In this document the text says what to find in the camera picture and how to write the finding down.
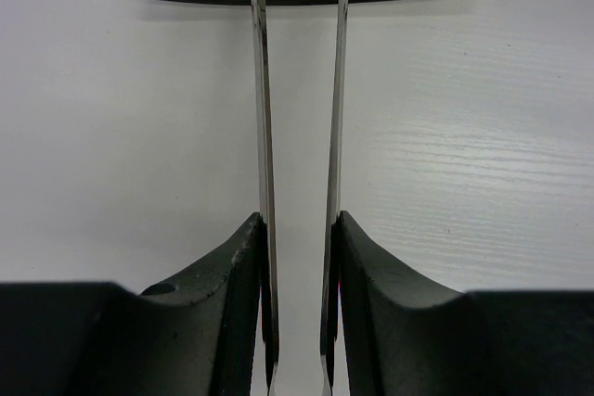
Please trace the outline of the metal tongs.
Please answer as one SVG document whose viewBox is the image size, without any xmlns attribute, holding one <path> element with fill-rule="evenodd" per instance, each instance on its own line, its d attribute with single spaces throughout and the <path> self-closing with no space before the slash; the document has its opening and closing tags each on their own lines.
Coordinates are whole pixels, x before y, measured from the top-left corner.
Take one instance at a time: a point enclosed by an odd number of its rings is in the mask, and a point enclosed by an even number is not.
<svg viewBox="0 0 594 396">
<path fill-rule="evenodd" d="M 336 48 L 329 137 L 325 244 L 320 312 L 319 354 L 323 395 L 334 393 L 335 345 L 338 333 L 339 254 L 338 229 L 341 216 L 342 124 L 344 74 L 349 0 L 338 0 Z M 266 268 L 263 301 L 267 393 L 276 393 L 279 362 L 278 262 L 273 166 L 270 64 L 268 55 L 266 0 L 251 0 L 258 128 L 259 207 L 264 225 Z"/>
</svg>

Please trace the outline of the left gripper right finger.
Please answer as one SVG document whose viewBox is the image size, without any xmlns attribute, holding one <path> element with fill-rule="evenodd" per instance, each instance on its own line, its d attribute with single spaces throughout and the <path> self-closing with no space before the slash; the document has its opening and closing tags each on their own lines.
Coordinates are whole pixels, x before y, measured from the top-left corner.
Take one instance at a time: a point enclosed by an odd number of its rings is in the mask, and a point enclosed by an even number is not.
<svg viewBox="0 0 594 396">
<path fill-rule="evenodd" d="M 458 292 L 343 212 L 334 231 L 354 395 L 589 395 L 589 290 Z"/>
</svg>

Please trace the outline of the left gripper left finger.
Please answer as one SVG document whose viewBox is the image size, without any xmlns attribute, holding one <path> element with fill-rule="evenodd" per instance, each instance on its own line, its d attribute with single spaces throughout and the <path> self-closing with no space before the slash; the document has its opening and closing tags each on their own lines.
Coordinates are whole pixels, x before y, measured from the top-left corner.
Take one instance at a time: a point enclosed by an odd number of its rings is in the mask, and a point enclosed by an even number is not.
<svg viewBox="0 0 594 396">
<path fill-rule="evenodd" d="M 110 282 L 1 286 L 5 395 L 246 395 L 262 222 L 135 294 Z"/>
</svg>

